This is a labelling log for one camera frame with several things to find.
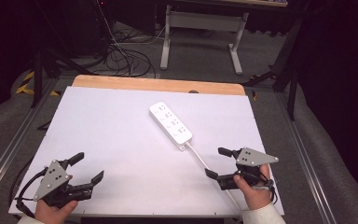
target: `white sleeve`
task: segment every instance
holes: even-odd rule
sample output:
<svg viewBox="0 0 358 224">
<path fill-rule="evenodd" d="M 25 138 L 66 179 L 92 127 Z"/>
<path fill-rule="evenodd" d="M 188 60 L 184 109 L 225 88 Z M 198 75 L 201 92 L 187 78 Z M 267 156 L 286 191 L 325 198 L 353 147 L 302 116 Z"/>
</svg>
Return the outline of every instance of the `white sleeve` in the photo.
<svg viewBox="0 0 358 224">
<path fill-rule="evenodd" d="M 17 224 L 43 224 L 43 222 L 40 222 L 31 217 L 23 216 Z"/>
<path fill-rule="evenodd" d="M 242 220 L 244 224 L 285 223 L 272 203 L 257 210 L 242 211 Z"/>
</svg>

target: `white table surface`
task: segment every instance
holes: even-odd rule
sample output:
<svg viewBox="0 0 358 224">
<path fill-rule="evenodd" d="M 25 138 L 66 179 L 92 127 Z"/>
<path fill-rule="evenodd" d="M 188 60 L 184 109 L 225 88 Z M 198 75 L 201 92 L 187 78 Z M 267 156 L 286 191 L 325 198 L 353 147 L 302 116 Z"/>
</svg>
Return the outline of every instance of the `white table surface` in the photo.
<svg viewBox="0 0 358 224">
<path fill-rule="evenodd" d="M 265 152 L 247 96 L 68 87 L 20 189 L 52 160 L 84 152 L 66 170 L 74 176 L 69 183 L 89 183 L 102 170 L 104 177 L 73 215 L 238 217 L 236 204 L 205 175 L 191 149 L 180 151 L 149 116 L 148 108 L 159 101 L 193 133 L 193 148 L 220 175 L 236 166 L 218 154 L 219 147 Z M 33 198 L 39 183 L 24 197 Z M 230 192 L 248 209 L 238 189 Z M 34 211 L 35 202 L 25 203 Z M 281 201 L 275 206 L 283 215 Z M 21 212 L 13 203 L 9 213 Z"/>
</svg>

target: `table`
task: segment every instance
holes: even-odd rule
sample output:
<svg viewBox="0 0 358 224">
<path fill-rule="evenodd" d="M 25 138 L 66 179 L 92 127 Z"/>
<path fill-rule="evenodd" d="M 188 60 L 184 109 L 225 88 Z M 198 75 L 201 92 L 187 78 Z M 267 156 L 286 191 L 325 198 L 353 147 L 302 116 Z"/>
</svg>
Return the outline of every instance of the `table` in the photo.
<svg viewBox="0 0 358 224">
<path fill-rule="evenodd" d="M 237 217 L 237 205 L 246 209 L 241 192 L 230 191 L 236 205 L 205 176 L 192 151 L 172 144 L 147 108 L 165 102 L 192 131 L 192 145 L 206 163 L 221 175 L 232 174 L 235 161 L 220 156 L 218 147 L 239 149 L 246 142 L 264 152 L 244 94 L 238 84 L 79 76 L 65 91 L 24 180 L 50 160 L 83 151 L 85 159 L 67 169 L 75 177 L 70 184 L 85 184 L 101 170 L 105 175 L 76 216 Z M 32 185 L 25 196 L 33 197 L 37 187 Z M 33 202 L 27 205 L 34 210 Z M 283 214 L 280 201 L 277 208 Z M 9 213 L 19 211 L 12 204 Z"/>
<path fill-rule="evenodd" d="M 237 3 L 252 6 L 263 7 L 286 7 L 287 2 L 270 2 L 263 0 L 221 0 L 211 1 L 221 3 Z M 240 44 L 243 30 L 249 13 L 244 12 L 242 17 L 205 15 L 199 13 L 176 12 L 171 11 L 172 6 L 167 5 L 165 17 L 165 37 L 161 55 L 160 68 L 166 70 L 168 68 L 168 59 L 170 53 L 170 30 L 171 27 L 182 27 L 192 29 L 207 29 L 216 31 L 236 32 L 234 44 L 229 44 L 231 60 L 234 65 L 235 73 L 242 75 L 242 68 L 238 58 L 238 45 Z"/>
</svg>

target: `hand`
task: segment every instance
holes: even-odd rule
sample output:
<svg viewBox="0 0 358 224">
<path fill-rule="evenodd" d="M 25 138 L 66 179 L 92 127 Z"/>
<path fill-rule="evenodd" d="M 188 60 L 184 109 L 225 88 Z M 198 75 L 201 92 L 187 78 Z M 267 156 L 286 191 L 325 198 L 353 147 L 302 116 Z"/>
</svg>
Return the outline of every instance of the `hand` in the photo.
<svg viewBox="0 0 358 224">
<path fill-rule="evenodd" d="M 269 166 L 267 164 L 260 166 L 260 172 L 269 179 Z M 256 210 L 271 203 L 271 192 L 269 190 L 252 189 L 252 187 L 250 187 L 239 175 L 234 175 L 234 181 L 238 188 L 243 192 L 243 196 L 245 197 L 249 209 Z"/>
<path fill-rule="evenodd" d="M 35 219 L 45 224 L 63 224 L 66 218 L 77 207 L 77 201 L 71 201 L 63 208 L 48 206 L 45 201 L 39 200 L 36 205 Z"/>
</svg>

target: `white power strip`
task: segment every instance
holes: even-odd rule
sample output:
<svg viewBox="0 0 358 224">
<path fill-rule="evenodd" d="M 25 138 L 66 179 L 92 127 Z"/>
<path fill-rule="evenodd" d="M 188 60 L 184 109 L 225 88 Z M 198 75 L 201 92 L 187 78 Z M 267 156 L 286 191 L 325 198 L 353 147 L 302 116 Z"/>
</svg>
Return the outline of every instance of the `white power strip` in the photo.
<svg viewBox="0 0 358 224">
<path fill-rule="evenodd" d="M 149 114 L 171 141 L 181 150 L 190 143 L 193 134 L 185 124 L 164 103 L 158 102 L 149 107 Z"/>
</svg>

